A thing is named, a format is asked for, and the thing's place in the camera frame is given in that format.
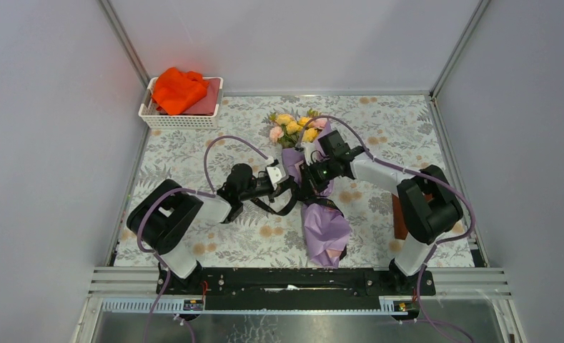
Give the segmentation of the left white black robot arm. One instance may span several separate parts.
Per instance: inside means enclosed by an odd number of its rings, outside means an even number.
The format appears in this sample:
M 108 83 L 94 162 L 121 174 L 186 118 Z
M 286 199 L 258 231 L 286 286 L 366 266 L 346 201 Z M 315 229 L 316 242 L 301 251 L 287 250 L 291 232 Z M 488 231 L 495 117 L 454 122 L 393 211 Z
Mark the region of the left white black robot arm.
M 215 194 L 181 187 L 164 180 L 127 217 L 127 228 L 137 236 L 143 252 L 153 254 L 173 276 L 182 293 L 196 291 L 201 266 L 181 240 L 197 220 L 228 224 L 243 211 L 245 202 L 274 215 L 289 214 L 297 203 L 298 184 L 278 163 L 258 175 L 247 164 L 235 164 Z

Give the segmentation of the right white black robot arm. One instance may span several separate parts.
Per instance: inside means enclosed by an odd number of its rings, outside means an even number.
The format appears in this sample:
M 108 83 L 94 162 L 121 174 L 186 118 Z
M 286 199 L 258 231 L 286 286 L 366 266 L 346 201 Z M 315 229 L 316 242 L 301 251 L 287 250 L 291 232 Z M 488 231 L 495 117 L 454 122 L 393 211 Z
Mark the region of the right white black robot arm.
M 317 140 L 319 149 L 305 149 L 300 165 L 301 190 L 314 195 L 340 177 L 369 182 L 397 197 L 407 228 L 401 252 L 390 262 L 392 291 L 407 294 L 417 284 L 416 274 L 427 263 L 438 237 L 463 218 L 458 192 L 435 165 L 420 171 L 404 169 L 374 157 L 363 146 L 349 147 L 336 130 Z

